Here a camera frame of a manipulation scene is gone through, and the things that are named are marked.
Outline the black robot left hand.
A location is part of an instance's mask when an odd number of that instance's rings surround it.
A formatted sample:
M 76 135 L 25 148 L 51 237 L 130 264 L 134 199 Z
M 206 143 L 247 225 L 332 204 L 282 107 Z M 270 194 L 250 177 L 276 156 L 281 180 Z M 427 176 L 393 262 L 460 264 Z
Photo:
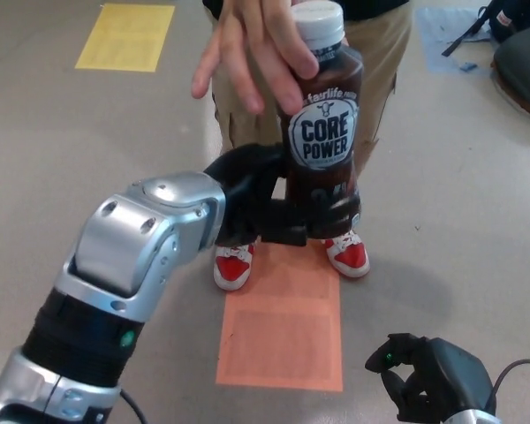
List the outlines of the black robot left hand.
M 204 172 L 225 194 L 218 246 L 237 247 L 262 239 L 267 243 L 305 246 L 310 239 L 332 239 L 348 232 L 359 216 L 360 196 L 344 194 L 310 206 L 274 199 L 276 182 L 287 175 L 287 154 L 280 144 L 248 144 L 214 160 Z

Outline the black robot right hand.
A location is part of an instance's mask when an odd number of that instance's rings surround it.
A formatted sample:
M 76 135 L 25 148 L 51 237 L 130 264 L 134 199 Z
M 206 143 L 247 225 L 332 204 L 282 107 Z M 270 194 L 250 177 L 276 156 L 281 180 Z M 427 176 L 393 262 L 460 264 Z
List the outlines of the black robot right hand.
M 388 335 L 366 361 L 404 423 L 499 423 L 493 383 L 470 352 L 439 337 Z

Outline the person's right hand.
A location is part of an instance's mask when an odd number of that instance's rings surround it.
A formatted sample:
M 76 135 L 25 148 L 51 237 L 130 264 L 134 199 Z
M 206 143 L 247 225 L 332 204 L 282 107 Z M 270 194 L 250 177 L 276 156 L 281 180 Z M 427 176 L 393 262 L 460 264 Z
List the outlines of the person's right hand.
M 247 62 L 252 54 L 282 110 L 288 115 L 300 111 L 302 93 L 295 78 L 312 79 L 319 64 L 299 35 L 291 7 L 291 1 L 225 1 L 193 75 L 192 97 L 201 99 L 207 93 L 217 67 L 223 65 L 246 109 L 262 113 L 264 101 Z

